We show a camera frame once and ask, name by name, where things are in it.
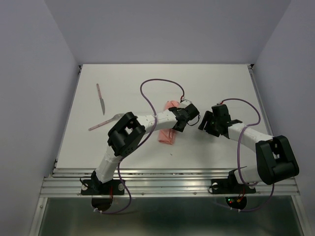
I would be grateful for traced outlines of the pink handled fork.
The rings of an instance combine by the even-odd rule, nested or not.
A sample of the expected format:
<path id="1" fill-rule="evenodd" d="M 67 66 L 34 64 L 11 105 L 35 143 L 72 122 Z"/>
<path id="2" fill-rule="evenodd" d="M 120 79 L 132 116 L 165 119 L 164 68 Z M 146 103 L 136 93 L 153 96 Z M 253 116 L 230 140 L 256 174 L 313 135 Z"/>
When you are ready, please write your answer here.
<path id="1" fill-rule="evenodd" d="M 106 120 L 106 121 L 104 121 L 104 122 L 102 122 L 102 123 L 99 123 L 99 124 L 97 124 L 97 125 L 95 125 L 95 126 L 89 128 L 88 131 L 95 130 L 95 129 L 100 128 L 100 127 L 102 127 L 102 126 L 104 126 L 104 125 L 107 125 L 107 124 L 109 124 L 109 123 L 111 123 L 111 122 L 113 122 L 113 121 L 119 120 L 123 115 L 124 115 L 124 114 L 116 114 L 116 115 L 114 115 L 112 118 L 110 118 L 110 119 L 108 119 L 108 120 Z"/>

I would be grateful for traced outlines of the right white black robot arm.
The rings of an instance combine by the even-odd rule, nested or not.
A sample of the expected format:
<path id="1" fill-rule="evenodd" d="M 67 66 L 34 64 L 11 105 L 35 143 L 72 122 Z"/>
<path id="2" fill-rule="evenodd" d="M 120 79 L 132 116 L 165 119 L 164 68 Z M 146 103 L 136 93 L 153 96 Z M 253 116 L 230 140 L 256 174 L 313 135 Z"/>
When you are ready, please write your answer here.
<path id="1" fill-rule="evenodd" d="M 238 167 L 229 172 L 226 180 L 226 186 L 232 192 L 239 191 L 244 185 L 252 186 L 258 182 L 271 185 L 299 175 L 300 169 L 287 137 L 263 134 L 238 119 L 232 120 L 224 104 L 206 111 L 198 129 L 237 142 Z M 255 166 L 241 167 L 241 145 L 255 153 Z"/>

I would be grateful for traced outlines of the pink cloth napkin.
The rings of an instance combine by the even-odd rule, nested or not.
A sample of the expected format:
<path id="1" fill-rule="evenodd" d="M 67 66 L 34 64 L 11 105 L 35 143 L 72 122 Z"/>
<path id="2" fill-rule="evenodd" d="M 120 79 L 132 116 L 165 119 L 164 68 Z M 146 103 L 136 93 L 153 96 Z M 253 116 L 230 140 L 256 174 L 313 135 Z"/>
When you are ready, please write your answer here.
<path id="1" fill-rule="evenodd" d="M 172 107 L 178 107 L 179 102 L 178 101 L 167 101 L 167 103 L 164 106 L 165 110 L 168 110 Z M 159 131 L 158 135 L 158 142 L 166 145 L 173 145 L 176 137 L 176 131 L 173 129 L 163 129 Z"/>

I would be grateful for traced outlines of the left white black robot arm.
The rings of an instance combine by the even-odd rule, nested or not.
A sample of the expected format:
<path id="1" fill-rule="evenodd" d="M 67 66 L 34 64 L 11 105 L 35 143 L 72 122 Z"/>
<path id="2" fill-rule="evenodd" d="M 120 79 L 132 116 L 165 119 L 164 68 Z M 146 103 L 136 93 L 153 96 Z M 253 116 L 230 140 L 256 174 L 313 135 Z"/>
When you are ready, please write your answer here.
<path id="1" fill-rule="evenodd" d="M 109 181 L 113 179 L 119 162 L 136 151 L 143 136 L 165 129 L 183 132 L 188 122 L 198 116 L 198 109 L 189 101 L 156 115 L 125 113 L 108 132 L 104 158 L 91 175 L 93 189 L 99 194 L 109 190 Z"/>

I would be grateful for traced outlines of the pink handled knife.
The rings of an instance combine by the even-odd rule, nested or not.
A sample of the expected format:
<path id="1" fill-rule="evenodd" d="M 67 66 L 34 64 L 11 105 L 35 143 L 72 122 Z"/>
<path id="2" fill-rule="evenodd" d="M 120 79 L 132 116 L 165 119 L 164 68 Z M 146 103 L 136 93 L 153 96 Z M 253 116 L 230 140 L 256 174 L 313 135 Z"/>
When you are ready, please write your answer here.
<path id="1" fill-rule="evenodd" d="M 105 114 L 105 104 L 104 104 L 104 100 L 103 100 L 102 95 L 101 95 L 101 90 L 100 90 L 99 84 L 96 85 L 96 88 L 97 88 L 97 93 L 98 93 L 98 97 L 99 97 L 99 100 L 100 100 L 102 113 L 104 115 Z"/>

